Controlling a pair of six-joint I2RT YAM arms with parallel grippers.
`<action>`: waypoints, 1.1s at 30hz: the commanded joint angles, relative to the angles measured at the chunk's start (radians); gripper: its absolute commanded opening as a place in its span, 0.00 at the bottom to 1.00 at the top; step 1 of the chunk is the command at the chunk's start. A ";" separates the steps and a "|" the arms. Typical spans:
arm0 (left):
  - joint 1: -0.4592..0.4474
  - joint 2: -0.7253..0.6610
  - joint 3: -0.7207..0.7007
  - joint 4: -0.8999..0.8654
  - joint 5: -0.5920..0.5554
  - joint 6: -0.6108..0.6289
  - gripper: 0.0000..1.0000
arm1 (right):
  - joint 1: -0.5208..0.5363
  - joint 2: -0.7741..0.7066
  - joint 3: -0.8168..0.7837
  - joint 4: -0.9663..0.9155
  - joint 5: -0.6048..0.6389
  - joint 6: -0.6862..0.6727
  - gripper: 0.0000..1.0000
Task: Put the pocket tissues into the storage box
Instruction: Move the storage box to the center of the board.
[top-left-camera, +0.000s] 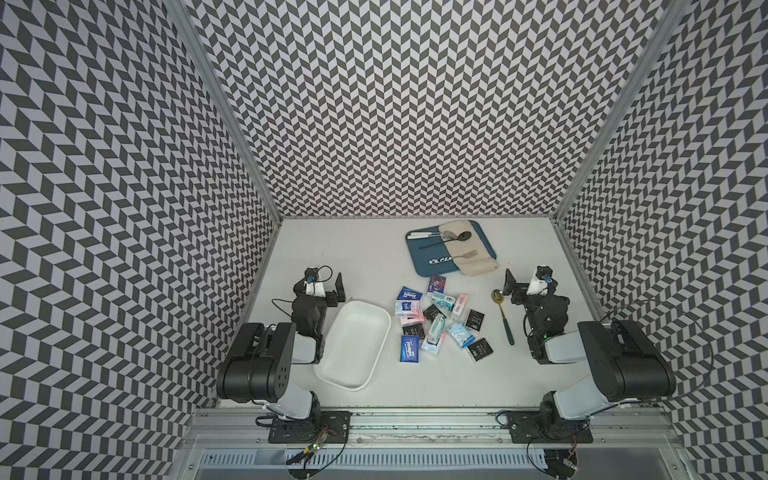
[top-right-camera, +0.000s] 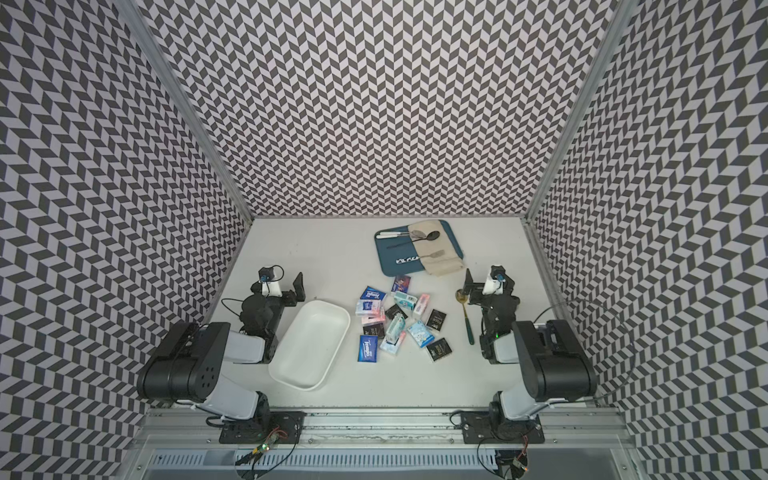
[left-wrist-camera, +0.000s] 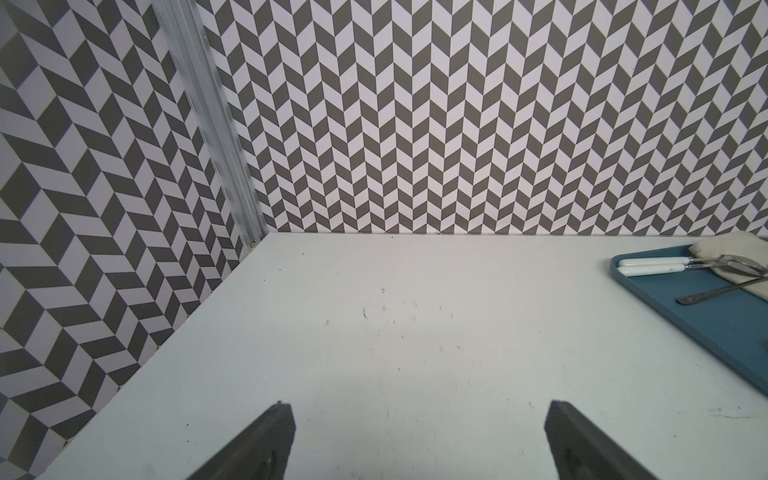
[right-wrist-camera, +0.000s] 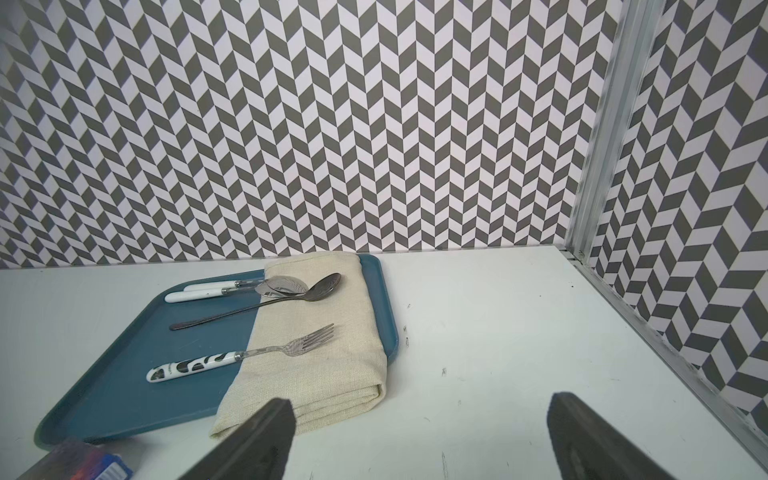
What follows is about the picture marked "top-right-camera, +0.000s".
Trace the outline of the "white storage box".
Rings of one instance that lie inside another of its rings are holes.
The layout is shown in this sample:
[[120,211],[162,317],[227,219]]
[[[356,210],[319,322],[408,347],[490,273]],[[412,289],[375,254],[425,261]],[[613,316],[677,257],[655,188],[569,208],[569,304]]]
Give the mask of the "white storage box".
[[347,310],[322,300],[298,312],[271,360],[271,378],[300,391],[321,386],[351,324]]

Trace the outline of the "teal cartoon tissue pack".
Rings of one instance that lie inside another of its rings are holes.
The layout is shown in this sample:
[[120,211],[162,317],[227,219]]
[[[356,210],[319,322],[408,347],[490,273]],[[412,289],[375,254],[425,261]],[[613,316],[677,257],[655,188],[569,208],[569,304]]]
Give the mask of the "teal cartoon tissue pack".
[[396,291],[393,294],[393,298],[396,304],[407,310],[414,310],[419,301],[417,296],[402,291]]

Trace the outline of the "purple tissue pack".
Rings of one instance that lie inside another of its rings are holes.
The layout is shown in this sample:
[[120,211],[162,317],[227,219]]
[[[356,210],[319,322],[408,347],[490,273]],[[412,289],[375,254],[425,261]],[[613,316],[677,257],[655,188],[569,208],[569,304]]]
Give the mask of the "purple tissue pack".
[[394,278],[391,291],[393,293],[407,293],[409,291],[411,277],[408,275],[397,275]]

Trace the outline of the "dark blue Tempo pack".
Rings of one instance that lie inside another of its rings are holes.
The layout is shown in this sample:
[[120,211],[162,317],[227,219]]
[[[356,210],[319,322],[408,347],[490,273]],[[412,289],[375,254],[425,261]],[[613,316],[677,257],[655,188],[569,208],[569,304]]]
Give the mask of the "dark blue Tempo pack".
[[386,298],[387,293],[371,286],[367,286],[360,296],[361,300],[377,300],[382,301]]

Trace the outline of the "mint green tissue pack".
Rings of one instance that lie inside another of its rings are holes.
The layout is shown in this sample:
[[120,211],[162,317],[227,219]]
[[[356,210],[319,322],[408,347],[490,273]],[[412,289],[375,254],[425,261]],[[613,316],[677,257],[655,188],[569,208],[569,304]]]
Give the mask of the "mint green tissue pack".
[[385,333],[385,339],[388,343],[396,344],[398,342],[401,333],[405,328],[406,320],[407,317],[402,313],[394,315]]

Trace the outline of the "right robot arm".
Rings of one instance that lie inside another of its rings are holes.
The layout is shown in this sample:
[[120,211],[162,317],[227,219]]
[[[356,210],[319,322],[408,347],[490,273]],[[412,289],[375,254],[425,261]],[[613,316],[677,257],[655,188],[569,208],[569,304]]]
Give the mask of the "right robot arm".
[[468,305],[481,309],[482,357],[493,365],[520,369],[521,382],[497,392],[489,404],[490,427],[504,438],[553,405],[593,396],[598,386],[594,366],[569,323],[519,320],[521,300],[514,287],[504,267],[493,265],[484,282],[476,282],[467,271],[458,290]]

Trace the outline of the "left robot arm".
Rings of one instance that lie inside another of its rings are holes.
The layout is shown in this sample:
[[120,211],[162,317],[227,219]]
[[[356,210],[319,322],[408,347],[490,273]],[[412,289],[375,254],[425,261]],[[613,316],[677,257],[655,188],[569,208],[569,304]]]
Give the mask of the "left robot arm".
[[200,409],[223,425],[268,427],[271,412],[266,395],[229,379],[222,368],[227,362],[270,363],[284,311],[306,300],[302,273],[283,292],[274,270],[273,266],[259,270],[251,295],[236,314],[242,323],[240,330],[234,331],[227,322],[174,324],[139,371],[138,396]]

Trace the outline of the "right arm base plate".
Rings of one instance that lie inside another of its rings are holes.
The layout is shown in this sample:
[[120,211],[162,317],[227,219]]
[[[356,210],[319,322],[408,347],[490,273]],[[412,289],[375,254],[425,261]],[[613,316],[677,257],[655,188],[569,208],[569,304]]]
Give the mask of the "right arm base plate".
[[543,427],[538,418],[531,420],[492,420],[487,411],[459,411],[451,415],[451,422],[461,430],[465,444],[480,443],[529,444],[545,442]]

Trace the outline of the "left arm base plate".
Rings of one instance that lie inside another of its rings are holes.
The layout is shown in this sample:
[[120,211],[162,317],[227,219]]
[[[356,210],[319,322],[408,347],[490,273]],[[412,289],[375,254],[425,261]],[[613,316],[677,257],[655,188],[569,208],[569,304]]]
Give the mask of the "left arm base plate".
[[305,417],[302,411],[277,411],[264,418],[228,421],[221,429],[219,443],[256,446],[265,443],[275,430],[278,444],[296,444],[300,440]]

